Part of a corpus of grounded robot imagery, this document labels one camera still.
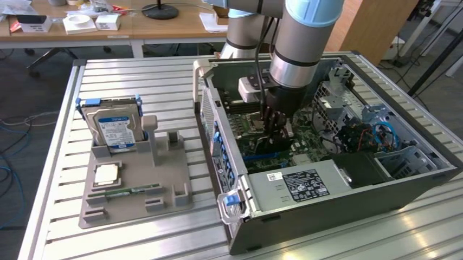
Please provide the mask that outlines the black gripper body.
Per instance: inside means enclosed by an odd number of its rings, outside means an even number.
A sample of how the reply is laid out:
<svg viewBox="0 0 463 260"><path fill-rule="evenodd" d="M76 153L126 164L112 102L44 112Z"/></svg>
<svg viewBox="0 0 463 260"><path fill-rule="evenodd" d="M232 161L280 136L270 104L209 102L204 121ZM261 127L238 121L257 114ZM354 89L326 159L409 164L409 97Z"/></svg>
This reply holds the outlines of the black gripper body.
<svg viewBox="0 0 463 260"><path fill-rule="evenodd" d="M290 118L300 109L306 88L286 88L282 86L268 89L265 94L265 116L282 114Z"/></svg>

